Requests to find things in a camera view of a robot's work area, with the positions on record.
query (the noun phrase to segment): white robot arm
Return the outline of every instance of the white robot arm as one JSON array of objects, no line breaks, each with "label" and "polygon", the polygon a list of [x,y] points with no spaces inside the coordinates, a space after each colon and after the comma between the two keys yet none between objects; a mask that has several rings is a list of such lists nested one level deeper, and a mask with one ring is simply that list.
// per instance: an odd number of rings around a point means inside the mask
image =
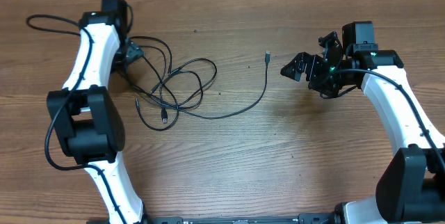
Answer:
[{"label": "white robot arm", "polygon": [[[342,203],[336,207],[334,219],[322,221],[336,224],[445,221],[445,137],[432,125],[411,91],[403,62],[394,50],[378,49],[372,22],[345,25],[342,38],[343,46],[336,32],[319,38],[319,45],[325,48],[322,56],[299,53],[282,68],[281,74],[299,81],[305,73],[309,89],[327,99],[344,95],[339,92],[343,86],[361,88],[380,116],[394,158],[374,196]],[[426,169],[436,174],[434,179],[424,179]]]},{"label": "white robot arm", "polygon": [[[80,26],[81,44],[71,75],[62,90],[48,94],[54,129],[64,154],[74,157],[99,189],[109,213],[104,223],[146,223],[143,201],[131,185],[122,157],[122,120],[107,91],[112,69],[117,63],[128,64],[127,3],[102,0],[102,10],[84,13]],[[84,65],[85,72],[79,75]],[[86,111],[91,120],[72,119]]]},{"label": "white robot arm", "polygon": [[[396,83],[402,85],[414,102],[422,121],[430,131],[431,139],[438,148],[444,148],[445,137],[440,134],[426,116],[420,103],[417,101],[406,77],[406,71],[395,65],[380,66],[374,70],[383,74]],[[393,153],[396,154],[400,148],[407,148],[415,144],[423,149],[430,148],[426,141],[419,123],[414,117],[407,100],[399,90],[387,81],[365,74],[362,83],[363,93],[373,103],[380,119],[388,133]],[[381,216],[375,195],[357,202],[349,202],[344,206],[344,218],[346,224],[385,224],[387,221]]]}]

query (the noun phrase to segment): usb connector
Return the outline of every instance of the usb connector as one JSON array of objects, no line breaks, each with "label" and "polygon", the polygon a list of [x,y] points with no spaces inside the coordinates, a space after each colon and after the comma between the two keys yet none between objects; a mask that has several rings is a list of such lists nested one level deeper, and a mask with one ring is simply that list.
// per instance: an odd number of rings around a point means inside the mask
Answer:
[{"label": "usb connector", "polygon": [[270,51],[266,51],[266,56],[264,56],[264,61],[266,62],[266,65],[269,65],[269,62],[270,62]]},{"label": "usb connector", "polygon": [[162,117],[162,122],[164,124],[168,122],[168,114],[167,114],[167,110],[165,109],[165,107],[163,107],[161,110],[161,117]]}]

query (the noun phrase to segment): wood grain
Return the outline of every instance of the wood grain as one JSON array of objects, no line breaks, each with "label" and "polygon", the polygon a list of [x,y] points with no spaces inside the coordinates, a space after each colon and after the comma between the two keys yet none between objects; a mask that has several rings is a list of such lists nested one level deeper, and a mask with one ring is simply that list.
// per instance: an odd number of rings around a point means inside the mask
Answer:
[{"label": "wood grain", "polygon": [[[181,114],[165,132],[141,123],[136,96],[112,75],[111,95],[127,133],[127,170],[152,216],[289,216],[372,195],[392,153],[370,101],[359,90],[323,100],[305,82],[280,76],[297,52],[319,52],[318,36],[352,21],[373,20],[380,48],[398,52],[414,94],[445,131],[445,0],[127,1],[136,16],[131,34],[165,40],[173,67],[198,57],[215,61],[217,79],[196,113],[221,115],[253,103],[264,84],[264,52],[273,55],[268,89],[252,110],[225,120]],[[43,154],[45,98],[70,73],[78,39],[25,25],[35,13],[78,19],[98,10],[100,0],[0,0],[0,6],[0,223],[106,218],[86,173],[54,170]],[[147,55],[161,69],[161,56]],[[213,72],[203,63],[190,69],[204,80]],[[147,89],[156,82],[143,63],[130,73]],[[197,85],[184,76],[169,87],[184,99]],[[142,108],[152,124],[162,125],[158,109]],[[55,138],[51,152],[57,162],[72,164]]]}]

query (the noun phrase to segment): wooden table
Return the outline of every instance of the wooden table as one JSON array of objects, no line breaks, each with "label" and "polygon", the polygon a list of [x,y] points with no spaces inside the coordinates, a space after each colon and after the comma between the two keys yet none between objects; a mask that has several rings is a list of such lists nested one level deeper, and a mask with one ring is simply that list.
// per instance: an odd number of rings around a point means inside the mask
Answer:
[{"label": "wooden table", "polygon": [[[78,20],[85,11],[99,10],[100,1],[0,0],[1,223],[107,217],[85,172],[55,170],[43,154],[45,98],[68,77],[79,39],[25,25],[35,13]],[[266,94],[252,110],[225,120],[181,114],[165,132],[142,124],[136,95],[120,77],[111,77],[111,96],[127,133],[127,170],[152,216],[289,216],[332,211],[339,202],[372,195],[392,152],[370,101],[360,90],[323,100],[307,83],[280,75],[296,53],[321,51],[318,36],[353,21],[373,21],[380,48],[398,52],[412,90],[436,128],[445,131],[445,0],[127,1],[135,13],[131,35],[165,40],[173,67],[198,57],[218,66],[196,113],[221,115],[253,103],[264,85],[264,52],[272,52]],[[147,55],[161,70],[161,56]],[[204,80],[213,72],[204,63],[190,70]],[[143,62],[130,74],[146,89],[156,82]],[[173,79],[169,86],[179,99],[197,88],[193,77]],[[143,113],[162,125],[159,109],[143,104]],[[51,152],[58,163],[73,164],[56,138]]]}]

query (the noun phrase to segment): wire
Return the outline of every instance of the wire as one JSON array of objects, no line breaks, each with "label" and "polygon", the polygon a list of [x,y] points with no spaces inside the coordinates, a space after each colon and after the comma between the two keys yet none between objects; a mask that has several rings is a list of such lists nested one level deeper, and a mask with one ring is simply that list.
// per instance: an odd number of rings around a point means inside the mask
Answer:
[{"label": "wire", "polygon": [[46,135],[45,141],[44,141],[44,154],[45,154],[45,157],[47,158],[47,161],[48,161],[48,163],[51,166],[53,166],[55,169],[62,170],[62,171],[77,170],[77,169],[82,169],[82,168],[92,168],[92,169],[95,169],[97,171],[97,174],[100,175],[102,180],[104,181],[106,190],[108,192],[108,196],[110,197],[110,200],[113,203],[115,211],[119,214],[119,217],[120,217],[122,223],[123,224],[127,224],[127,222],[125,221],[124,215],[120,211],[120,208],[119,208],[117,202],[115,201],[115,198],[113,197],[110,185],[108,184],[108,181],[106,180],[104,171],[102,171],[101,169],[99,169],[96,166],[88,165],[88,164],[86,164],[86,165],[77,165],[77,166],[70,166],[70,167],[59,166],[56,162],[54,162],[54,160],[51,158],[51,155],[49,153],[49,141],[51,139],[51,133],[52,133],[52,131],[54,129],[54,124],[55,124],[55,122],[56,122],[60,112],[66,106],[67,102],[70,100],[70,97],[73,95],[74,91],[79,87],[80,83],[82,82],[83,75],[85,74],[86,68],[88,66],[88,62],[90,61],[90,57],[91,57],[91,53],[92,53],[92,45],[94,44],[92,36],[91,36],[90,32],[86,28],[81,27],[80,24],[78,24],[78,23],[76,23],[76,22],[74,22],[74,21],[72,21],[70,19],[65,19],[63,17],[54,16],[54,15],[32,15],[32,16],[26,18],[26,24],[28,26],[30,26],[32,29],[36,29],[36,30],[40,30],[40,31],[46,31],[46,32],[52,32],[52,33],[64,33],[64,34],[80,36],[80,33],[75,33],[75,32],[71,32],[71,31],[61,31],[61,30],[56,30],[56,29],[45,29],[45,28],[42,28],[42,27],[39,27],[39,26],[34,26],[34,25],[32,25],[30,23],[30,21],[32,19],[35,19],[35,18],[55,19],[55,20],[59,20],[59,21],[62,21],[62,22],[67,22],[69,24],[75,25],[78,28],[80,28],[83,32],[85,32],[85,34],[88,36],[88,41],[89,41],[88,53],[87,53],[87,56],[86,56],[86,59],[85,59],[85,63],[83,64],[82,70],[79,73],[79,78],[77,79],[77,82],[75,83],[75,85],[72,87],[71,91],[65,97],[63,103],[58,108],[56,114],[54,115],[54,117],[53,117],[53,119],[51,121],[51,123],[49,124],[47,135]]},{"label": "wire", "polygon": [[[146,40],[154,40],[154,41],[160,42],[161,44],[163,44],[169,50],[169,53],[170,53],[170,64],[171,64],[171,62],[172,62],[171,61],[172,60],[172,53],[171,53],[170,48],[168,47],[168,45],[166,43],[164,43],[162,40],[159,40],[157,38],[152,38],[152,37],[146,37],[146,36],[134,36],[134,37],[131,37],[131,39],[146,39]],[[162,53],[162,55],[164,57],[164,74],[165,74],[166,59],[165,59],[165,54],[163,53],[163,51],[161,49],[159,49],[157,47],[153,47],[153,46],[140,46],[140,47],[150,47],[150,48],[156,49],[156,50],[158,50],[159,52]],[[191,113],[188,110],[189,109],[195,109],[195,108],[197,108],[201,104],[202,98],[204,97],[204,91],[206,89],[210,88],[213,80],[216,77],[216,74],[218,73],[218,69],[216,67],[216,64],[213,61],[210,61],[209,59],[206,59],[206,58],[195,58],[193,60],[190,60],[190,61],[184,63],[183,65],[179,66],[178,68],[174,69],[173,71],[169,72],[168,76],[166,78],[163,78],[163,76],[162,77],[159,76],[159,73],[156,71],[156,69],[153,67],[153,65],[145,57],[143,57],[143,58],[144,58],[145,62],[155,71],[155,73],[156,73],[156,75],[158,77],[158,80],[159,80],[159,82],[153,87],[153,89],[151,89],[150,92],[147,92],[147,91],[143,90],[141,87],[137,86],[134,82],[132,82],[131,79],[129,78],[128,74],[123,74],[123,73],[120,72],[120,75],[121,75],[122,78],[127,80],[127,82],[129,82],[129,84],[133,87],[135,92],[143,100],[145,100],[147,103],[149,103],[151,105],[160,107],[161,108],[161,115],[162,115],[163,118],[166,115],[165,109],[172,109],[172,110],[175,110],[177,112],[176,116],[175,116],[175,119],[167,127],[159,129],[159,128],[156,128],[156,127],[153,127],[153,126],[149,125],[145,121],[145,119],[142,116],[142,113],[140,111],[140,102],[139,102],[138,99],[136,99],[135,105],[136,105],[136,110],[138,112],[138,115],[139,115],[140,119],[142,120],[142,122],[144,123],[144,125],[146,127],[150,128],[150,129],[153,129],[153,130],[156,130],[156,131],[163,131],[163,130],[170,129],[176,123],[176,121],[177,121],[177,119],[179,117],[179,112],[186,113],[186,114],[189,114],[191,116],[195,116],[195,117],[198,117],[198,118],[201,118],[201,119],[206,119],[206,120],[223,119],[223,118],[228,118],[228,117],[232,117],[232,116],[238,115],[240,113],[244,113],[247,110],[249,110],[249,109],[253,108],[254,106],[256,106],[261,101],[262,97],[264,96],[264,93],[266,92],[266,88],[267,88],[267,71],[268,71],[268,64],[269,64],[270,58],[266,59],[266,75],[265,75],[265,81],[264,81],[264,89],[263,89],[262,94],[260,95],[260,97],[253,104],[245,107],[244,109],[241,109],[241,110],[233,112],[233,113],[229,113],[227,115],[216,116],[216,117],[209,117],[209,116],[198,115],[196,113]],[[213,68],[215,70],[215,72],[213,73],[213,76],[204,85],[202,85],[201,78],[200,78],[200,76],[196,72],[193,72],[193,71],[182,71],[184,67],[186,67],[187,65],[189,65],[191,63],[197,62],[197,61],[208,62],[208,63],[212,64],[212,66],[213,66]],[[173,78],[173,77],[175,77],[175,76],[177,76],[179,74],[193,74],[197,78],[197,81],[199,83],[200,88],[197,89],[186,100],[184,100],[183,102],[180,102],[180,103],[177,103],[176,97],[171,93],[171,91],[168,90],[168,92],[172,96],[173,100],[175,101],[174,104],[171,104],[170,102],[167,102],[167,101],[162,99],[162,94],[163,94],[162,90],[164,88],[167,89],[165,84],[167,82],[169,82],[169,80],[171,80],[171,78]],[[157,97],[156,95],[153,95],[153,94],[158,89],[159,89],[159,96]],[[194,103],[194,105],[184,106],[186,103],[190,102],[198,93],[200,94],[200,98],[198,99],[198,101],[196,103]]]},{"label": "wire", "polygon": [[355,72],[355,73],[362,73],[362,74],[372,74],[375,75],[383,80],[385,80],[386,82],[392,84],[393,86],[396,87],[396,89],[398,89],[402,95],[405,97],[405,99],[407,100],[408,104],[410,105],[410,108],[414,114],[414,117],[416,118],[417,122],[419,123],[420,129],[422,131],[423,136],[425,136],[425,139],[427,140],[428,144],[430,144],[431,149],[433,150],[433,152],[435,153],[435,155],[437,156],[438,160],[439,160],[439,164],[442,167],[442,172],[444,172],[445,174],[445,162],[444,159],[442,158],[440,151],[437,149],[437,146],[435,145],[434,141],[432,141],[431,136],[430,136],[430,132],[426,129],[425,124],[423,123],[423,120],[421,119],[421,116],[419,114],[419,112],[417,111],[416,106],[414,105],[414,102],[412,101],[410,95],[408,95],[408,93],[405,91],[405,89],[403,89],[402,85],[396,83],[395,81],[393,81],[392,79],[386,77],[383,74],[379,74],[377,72],[374,71],[370,71],[370,70],[356,70],[356,69],[342,69],[342,70],[336,70],[330,73],[330,75],[333,74],[342,74],[342,73],[347,73],[347,72]]},{"label": "wire", "polygon": [[167,45],[167,43],[165,43],[165,42],[162,41],[162,40],[159,40],[158,38],[155,38],[155,37],[149,37],[149,36],[133,36],[133,37],[130,37],[130,40],[133,40],[133,39],[153,40],[153,41],[159,42],[159,43],[161,43],[162,45],[164,45],[164,47],[168,50],[168,53],[170,54],[170,64],[169,64],[169,66],[168,66],[168,74],[171,74],[171,73],[172,73],[172,60],[173,60],[173,57],[172,57],[172,50],[171,50],[170,47]]}]

